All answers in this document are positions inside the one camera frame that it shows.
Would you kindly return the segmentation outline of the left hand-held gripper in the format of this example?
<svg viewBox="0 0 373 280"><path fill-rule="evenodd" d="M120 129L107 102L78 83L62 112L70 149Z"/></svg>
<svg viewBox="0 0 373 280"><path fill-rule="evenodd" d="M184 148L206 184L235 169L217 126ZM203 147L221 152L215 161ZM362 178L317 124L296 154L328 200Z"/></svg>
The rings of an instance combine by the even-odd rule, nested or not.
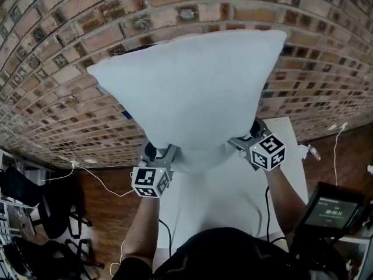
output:
<svg viewBox="0 0 373 280"><path fill-rule="evenodd" d="M132 170L132 188L141 197L160 198L171 183L177 147L169 144L162 158L157 158L157 149L148 140L140 147L140 162Z"/></svg>

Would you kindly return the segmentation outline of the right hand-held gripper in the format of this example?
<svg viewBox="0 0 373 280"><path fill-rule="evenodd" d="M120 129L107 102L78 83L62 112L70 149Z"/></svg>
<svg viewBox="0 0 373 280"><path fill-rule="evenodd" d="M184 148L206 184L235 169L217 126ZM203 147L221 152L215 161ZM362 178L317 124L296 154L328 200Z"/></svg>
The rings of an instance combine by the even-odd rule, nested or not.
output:
<svg viewBox="0 0 373 280"><path fill-rule="evenodd" d="M271 131L266 124L256 118L246 137L231 138L228 143L239 151L255 171L258 169L267 172L279 166L285 159L285 144Z"/></svg>

